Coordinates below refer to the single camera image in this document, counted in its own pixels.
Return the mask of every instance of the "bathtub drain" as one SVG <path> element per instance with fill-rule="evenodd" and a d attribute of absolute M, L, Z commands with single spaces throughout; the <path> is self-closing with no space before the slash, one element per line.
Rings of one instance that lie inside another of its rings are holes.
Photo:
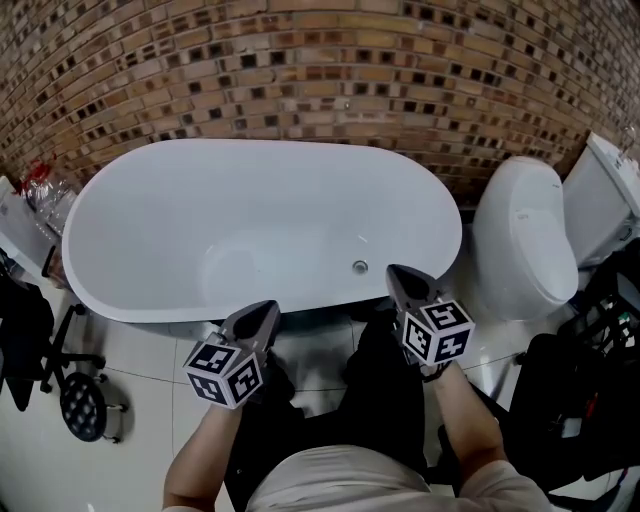
<path fill-rule="evenodd" d="M 358 260 L 353 263 L 351 268 L 356 274 L 361 276 L 367 273 L 367 270 L 369 270 L 369 265 L 367 265 L 367 262 L 364 260 Z"/>

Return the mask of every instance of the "black pants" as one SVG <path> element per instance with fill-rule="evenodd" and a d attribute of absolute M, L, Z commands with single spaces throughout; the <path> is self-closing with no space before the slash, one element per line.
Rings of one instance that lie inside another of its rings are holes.
<path fill-rule="evenodd" d="M 344 372 L 347 391 L 337 411 L 304 419 L 289 399 L 284 372 L 263 402 L 245 405 L 225 484 L 236 510 L 245 510 L 260 482 L 285 458 L 319 446 L 351 444 L 383 453 L 424 474 L 424 398 L 417 365 L 409 366 L 391 336 L 394 311 L 365 328 Z"/>

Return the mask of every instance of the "mosaic tile wall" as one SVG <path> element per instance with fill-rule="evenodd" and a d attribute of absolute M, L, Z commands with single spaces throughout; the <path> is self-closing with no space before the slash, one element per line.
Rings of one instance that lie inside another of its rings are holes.
<path fill-rule="evenodd" d="M 623 0 L 4 0 L 0 166 L 86 183 L 184 137 L 378 146 L 459 204 L 512 154 L 555 164 L 635 117 Z"/>

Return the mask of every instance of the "bathtub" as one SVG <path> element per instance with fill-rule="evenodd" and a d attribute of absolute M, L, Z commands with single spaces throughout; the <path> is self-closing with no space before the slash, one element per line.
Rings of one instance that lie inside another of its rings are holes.
<path fill-rule="evenodd" d="M 108 164 L 64 229 L 73 291 L 134 324 L 225 318 L 387 295 L 390 263 L 440 277 L 461 241 L 444 185 L 376 148 L 285 141 L 159 142 Z"/>

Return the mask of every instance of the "toilet lid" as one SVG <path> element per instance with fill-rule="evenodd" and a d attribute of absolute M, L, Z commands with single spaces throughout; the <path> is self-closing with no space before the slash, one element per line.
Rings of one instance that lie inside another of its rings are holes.
<path fill-rule="evenodd" d="M 527 275 L 547 299 L 567 302 L 578 289 L 578 266 L 564 229 L 544 210 L 519 210 L 513 220 Z"/>

